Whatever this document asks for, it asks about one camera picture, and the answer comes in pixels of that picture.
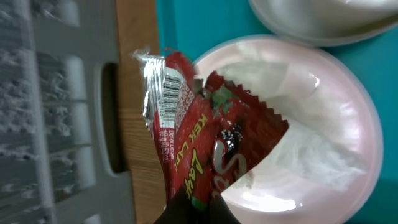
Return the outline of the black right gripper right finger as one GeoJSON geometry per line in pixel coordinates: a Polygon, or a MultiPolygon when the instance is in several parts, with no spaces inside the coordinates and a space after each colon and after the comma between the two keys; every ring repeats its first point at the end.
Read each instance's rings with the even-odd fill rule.
{"type": "Polygon", "coordinates": [[[211,224],[240,224],[222,196],[217,197],[210,203],[208,214],[208,220],[211,224]]]}

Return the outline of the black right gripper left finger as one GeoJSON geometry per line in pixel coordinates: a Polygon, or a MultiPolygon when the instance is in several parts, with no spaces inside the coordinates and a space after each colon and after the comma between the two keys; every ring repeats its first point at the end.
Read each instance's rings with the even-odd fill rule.
{"type": "Polygon", "coordinates": [[[196,224],[197,212],[188,199],[184,187],[180,187],[161,216],[154,224],[196,224]]]}

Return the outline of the red snack wrapper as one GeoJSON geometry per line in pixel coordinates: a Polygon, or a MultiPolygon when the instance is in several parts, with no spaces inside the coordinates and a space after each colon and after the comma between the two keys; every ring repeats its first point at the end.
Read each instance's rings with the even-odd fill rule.
{"type": "Polygon", "coordinates": [[[167,198],[183,189],[204,211],[276,147],[288,122],[241,85],[216,72],[196,78],[181,52],[140,49],[143,117],[155,142],[167,198]]]}

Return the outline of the large pink-white plate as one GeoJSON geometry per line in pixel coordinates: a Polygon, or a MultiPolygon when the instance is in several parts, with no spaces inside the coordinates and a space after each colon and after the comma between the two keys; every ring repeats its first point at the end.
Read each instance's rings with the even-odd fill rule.
{"type": "Polygon", "coordinates": [[[241,223],[344,223],[365,204],[381,171],[381,124],[339,60],[257,35],[214,47],[195,65],[242,84],[290,123],[274,152],[223,193],[241,223]]]}

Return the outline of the white napkin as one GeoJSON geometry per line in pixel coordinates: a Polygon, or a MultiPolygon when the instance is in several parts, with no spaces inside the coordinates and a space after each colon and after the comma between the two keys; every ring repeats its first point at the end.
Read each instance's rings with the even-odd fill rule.
{"type": "Polygon", "coordinates": [[[358,112],[339,99],[312,70],[297,63],[245,60],[217,69],[241,84],[289,123],[266,162],[338,191],[368,171],[354,148],[359,144],[358,112]]]}

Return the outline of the grey round bowl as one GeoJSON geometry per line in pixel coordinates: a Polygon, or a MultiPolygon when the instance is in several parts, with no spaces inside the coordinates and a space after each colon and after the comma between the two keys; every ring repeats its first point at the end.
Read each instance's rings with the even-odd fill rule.
{"type": "Polygon", "coordinates": [[[249,0],[256,17],[284,39],[348,45],[397,27],[396,0],[249,0]]]}

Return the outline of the grey plastic dish rack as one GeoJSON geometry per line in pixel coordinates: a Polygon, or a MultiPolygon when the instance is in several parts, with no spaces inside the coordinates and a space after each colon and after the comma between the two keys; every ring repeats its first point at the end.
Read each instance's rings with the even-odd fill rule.
{"type": "Polygon", "coordinates": [[[1,222],[133,223],[116,6],[1,0],[1,222]]]}

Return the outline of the teal plastic tray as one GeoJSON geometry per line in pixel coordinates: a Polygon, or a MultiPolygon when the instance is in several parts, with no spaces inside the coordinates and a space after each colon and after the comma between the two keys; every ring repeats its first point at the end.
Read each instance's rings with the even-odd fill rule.
{"type": "MultiPolygon", "coordinates": [[[[160,48],[196,59],[237,37],[269,34],[243,0],[158,0],[160,48]]],[[[384,136],[381,176],[350,223],[397,223],[397,29],[358,44],[329,47],[362,82],[379,114],[384,136]]]]}

